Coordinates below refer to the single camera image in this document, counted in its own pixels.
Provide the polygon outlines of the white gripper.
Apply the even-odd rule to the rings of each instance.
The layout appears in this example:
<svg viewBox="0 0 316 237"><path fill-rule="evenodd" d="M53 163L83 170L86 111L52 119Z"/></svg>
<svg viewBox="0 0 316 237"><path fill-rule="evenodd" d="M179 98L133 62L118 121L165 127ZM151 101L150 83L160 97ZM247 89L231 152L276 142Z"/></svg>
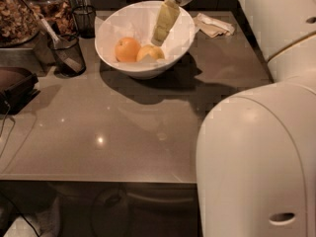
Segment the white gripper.
<svg viewBox="0 0 316 237"><path fill-rule="evenodd" d="M151 38L151 42L154 45L161 46L168 37L169 32L180 15L179 6L185 6L192 1L193 0L165 0L161 4Z"/></svg>

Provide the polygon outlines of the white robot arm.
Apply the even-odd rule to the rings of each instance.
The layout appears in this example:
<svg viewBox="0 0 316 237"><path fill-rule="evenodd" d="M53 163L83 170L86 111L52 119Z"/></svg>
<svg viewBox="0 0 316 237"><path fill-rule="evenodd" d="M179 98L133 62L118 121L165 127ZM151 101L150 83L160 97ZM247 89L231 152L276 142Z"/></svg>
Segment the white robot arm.
<svg viewBox="0 0 316 237"><path fill-rule="evenodd" d="M197 138L203 237L316 237L316 0L238 0L273 77Z"/></svg>

